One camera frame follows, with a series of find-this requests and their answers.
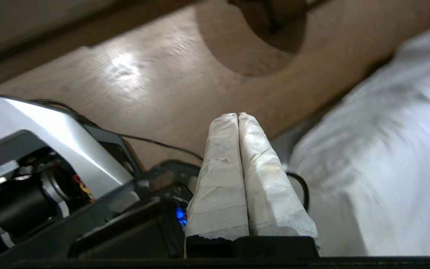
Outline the right gripper white taped right finger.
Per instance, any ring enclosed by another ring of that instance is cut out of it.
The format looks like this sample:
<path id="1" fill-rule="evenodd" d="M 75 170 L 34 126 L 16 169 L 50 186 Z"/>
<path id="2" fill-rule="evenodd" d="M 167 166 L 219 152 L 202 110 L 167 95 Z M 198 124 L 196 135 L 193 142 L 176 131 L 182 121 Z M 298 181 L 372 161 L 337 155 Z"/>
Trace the right gripper white taped right finger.
<path id="1" fill-rule="evenodd" d="M 314 221 L 255 117 L 239 114 L 239 137 L 250 234 L 309 236 L 318 242 Z"/>

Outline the right gripper white taped left finger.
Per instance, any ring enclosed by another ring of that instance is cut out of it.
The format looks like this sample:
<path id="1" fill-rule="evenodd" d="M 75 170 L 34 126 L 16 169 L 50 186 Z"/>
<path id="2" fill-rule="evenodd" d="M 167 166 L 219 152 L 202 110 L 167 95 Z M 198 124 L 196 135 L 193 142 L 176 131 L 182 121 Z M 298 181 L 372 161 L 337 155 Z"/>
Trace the right gripper white taped left finger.
<path id="1" fill-rule="evenodd" d="M 213 120 L 196 190 L 187 209 L 186 237 L 249 236 L 237 114 Z"/>

